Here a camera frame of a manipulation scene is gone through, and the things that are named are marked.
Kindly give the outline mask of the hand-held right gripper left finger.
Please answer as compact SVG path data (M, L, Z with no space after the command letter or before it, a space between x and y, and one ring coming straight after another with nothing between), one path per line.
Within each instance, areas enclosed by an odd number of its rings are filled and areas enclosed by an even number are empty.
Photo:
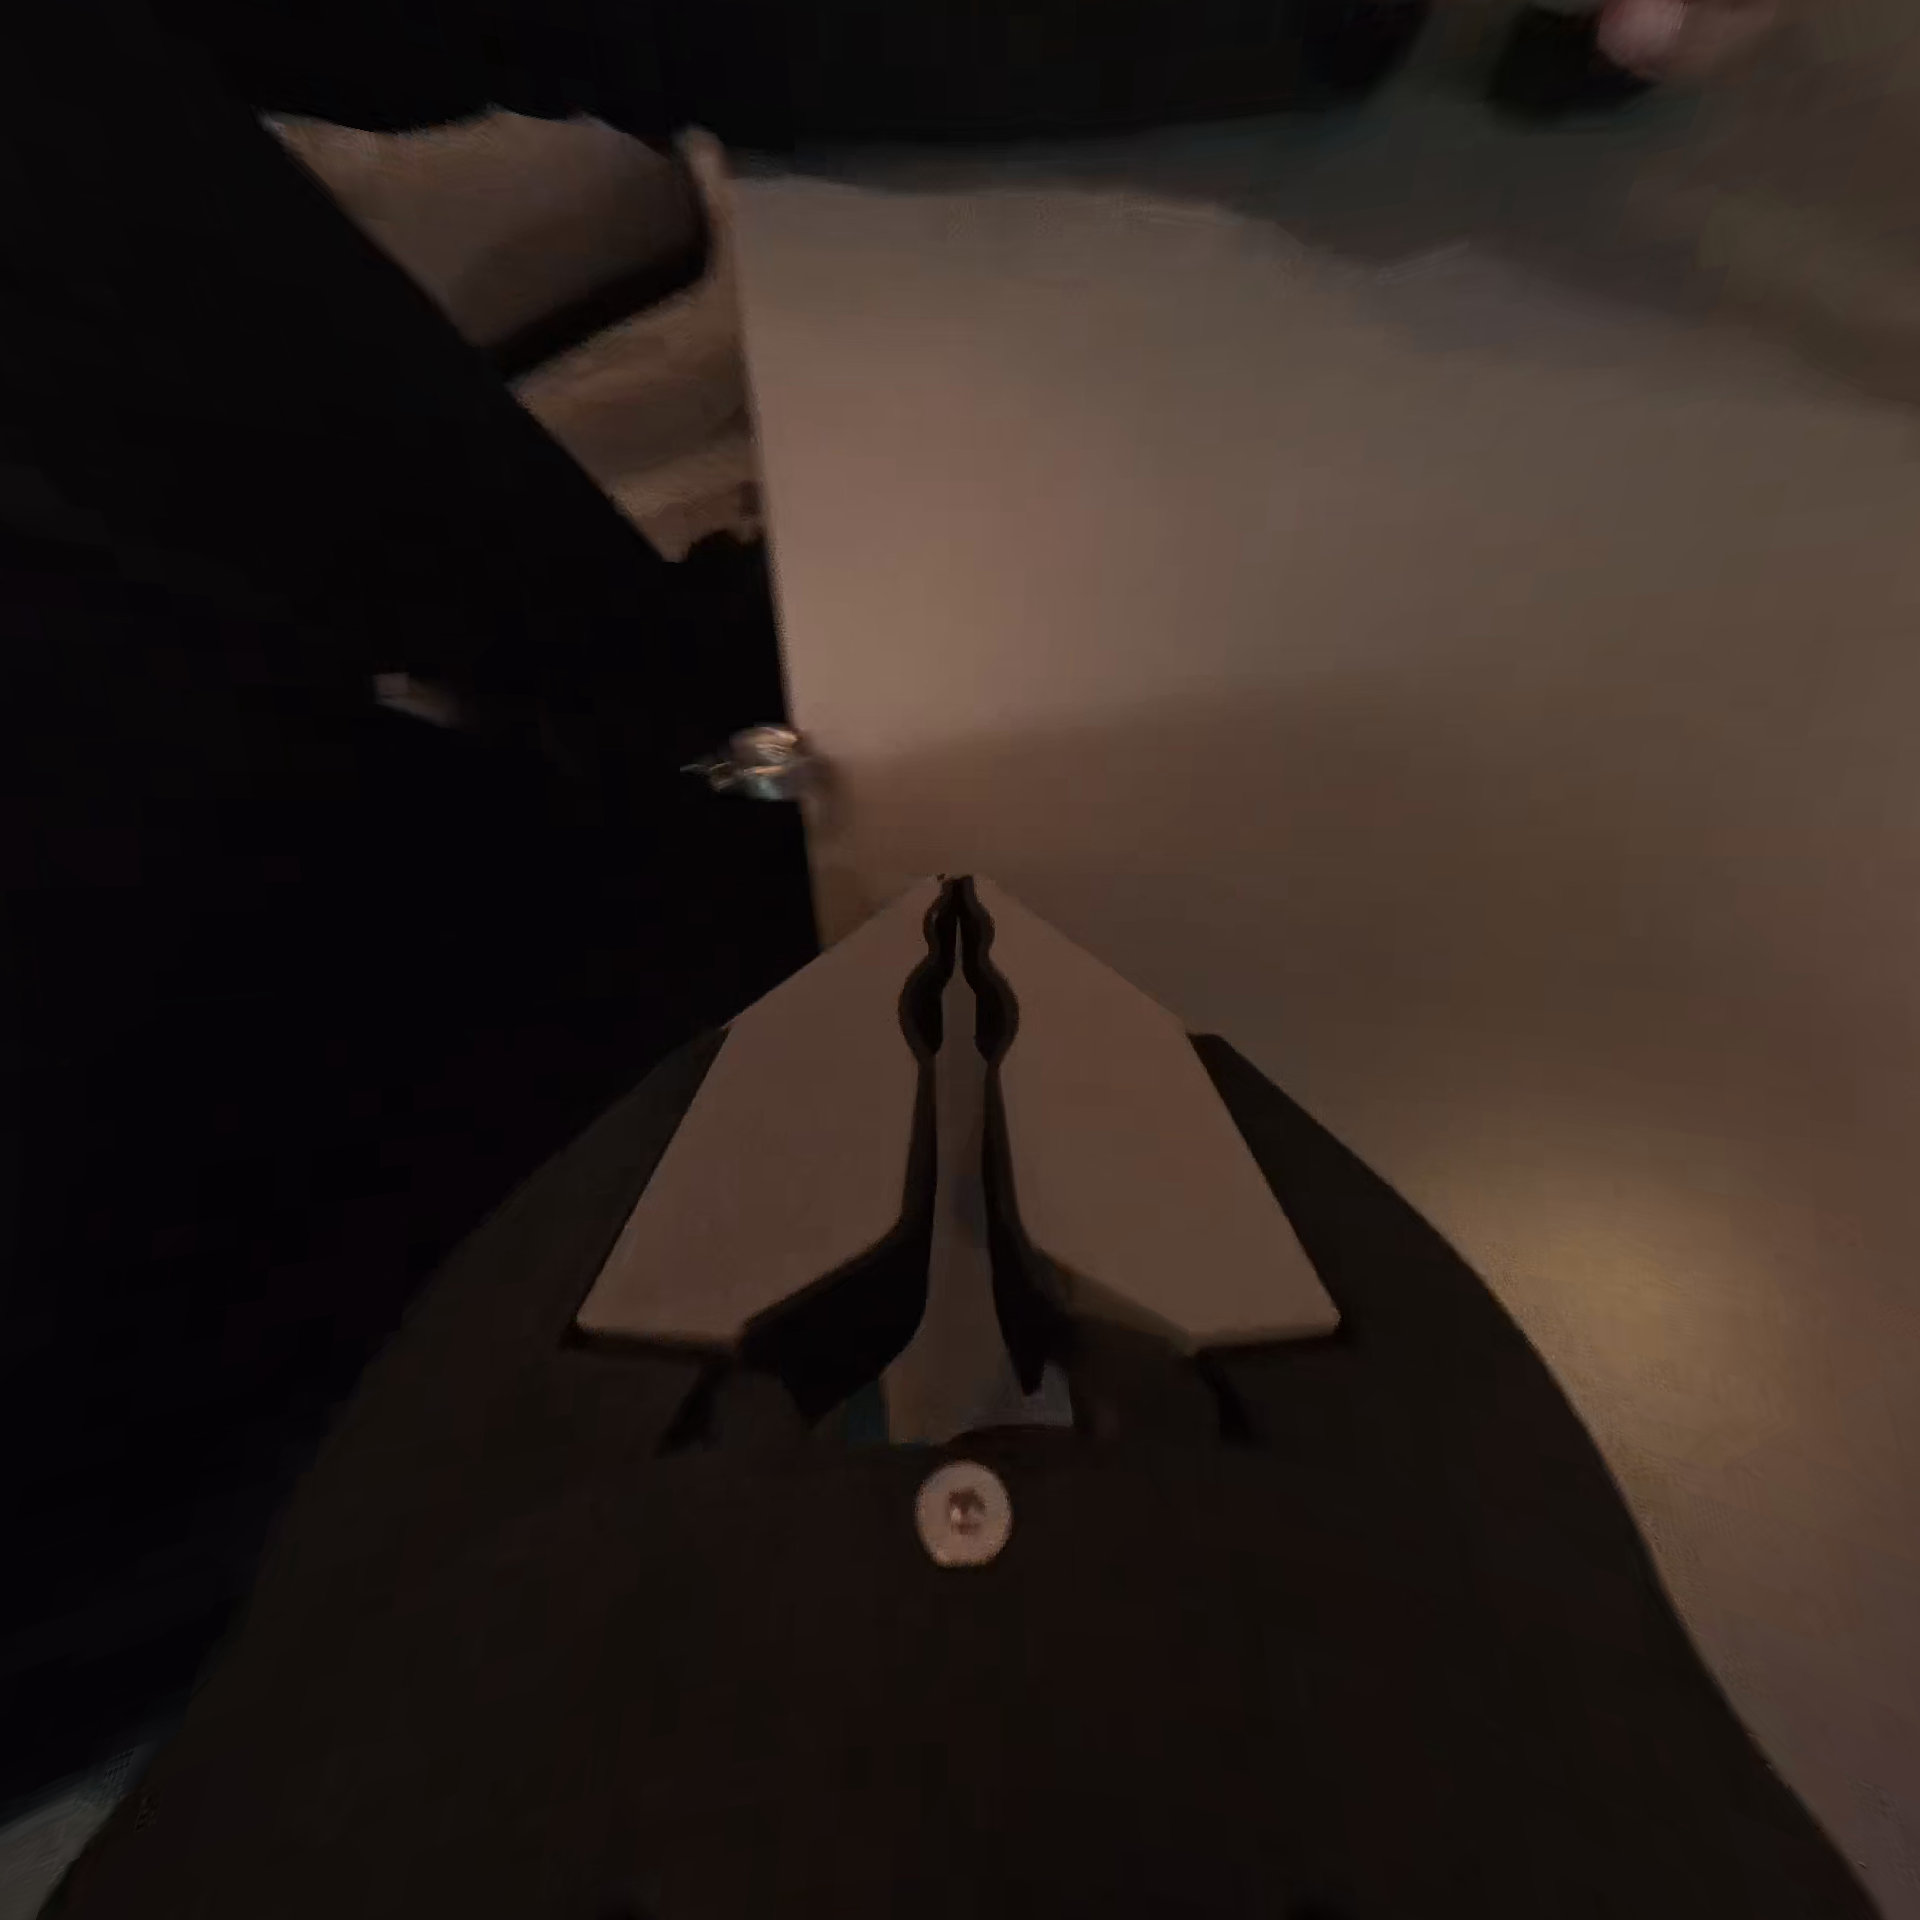
M938 1194L938 1051L958 956L919 881L737 1015L574 1331L774 1377L818 1421L915 1336Z

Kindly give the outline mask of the person's left hand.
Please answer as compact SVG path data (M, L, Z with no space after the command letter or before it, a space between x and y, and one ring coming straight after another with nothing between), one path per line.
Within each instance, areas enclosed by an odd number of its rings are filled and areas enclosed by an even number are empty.
M1758 44L1788 2L1606 2L1596 49L1644 84L1693 84Z

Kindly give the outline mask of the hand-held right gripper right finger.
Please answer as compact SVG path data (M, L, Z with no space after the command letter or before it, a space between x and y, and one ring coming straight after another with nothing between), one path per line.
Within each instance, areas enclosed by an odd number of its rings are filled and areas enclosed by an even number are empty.
M1091 1331L1184 1359L1334 1336L1339 1312L1182 1016L986 878L953 881L953 908L1020 1388Z

